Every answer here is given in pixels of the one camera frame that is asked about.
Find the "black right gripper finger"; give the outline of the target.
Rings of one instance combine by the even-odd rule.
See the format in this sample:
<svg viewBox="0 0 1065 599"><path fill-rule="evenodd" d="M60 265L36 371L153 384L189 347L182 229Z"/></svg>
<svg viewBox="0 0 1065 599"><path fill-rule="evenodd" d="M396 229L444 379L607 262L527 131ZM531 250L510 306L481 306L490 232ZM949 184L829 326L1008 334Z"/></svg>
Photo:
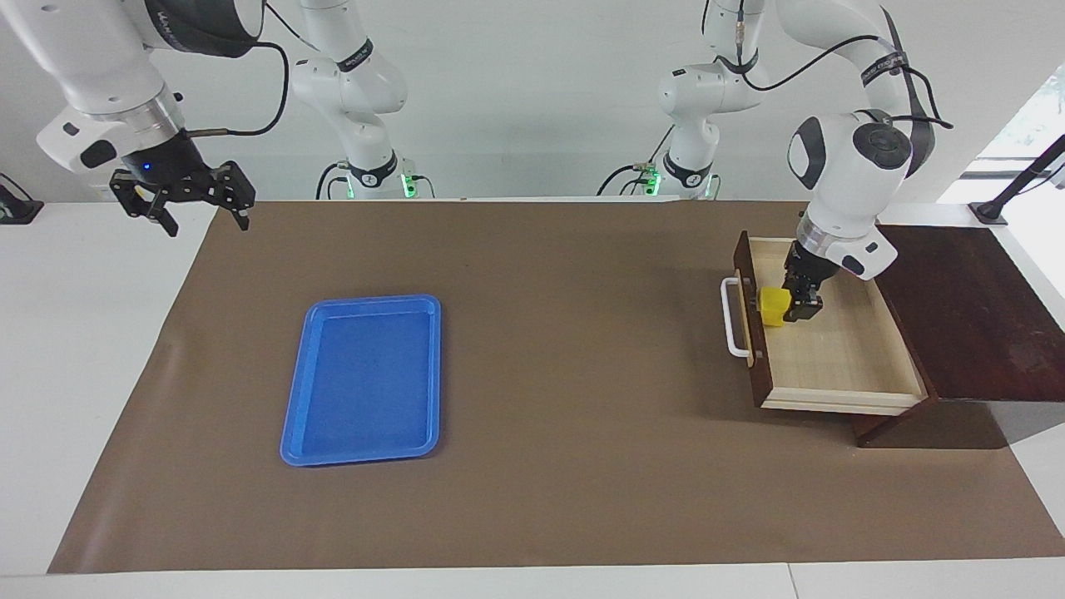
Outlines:
<svg viewBox="0 0 1065 599"><path fill-rule="evenodd" d="M211 187L208 201L230 212L242 231L250 228L250 210L253 208L256 190L250 179L235 161L227 161L210 171Z"/></svg>
<svg viewBox="0 0 1065 599"><path fill-rule="evenodd" d="M130 171L117 168L111 174L110 189L127 215L151 221L171 238L178 234L179 225L166 207L173 197L171 187L145 183Z"/></svg>

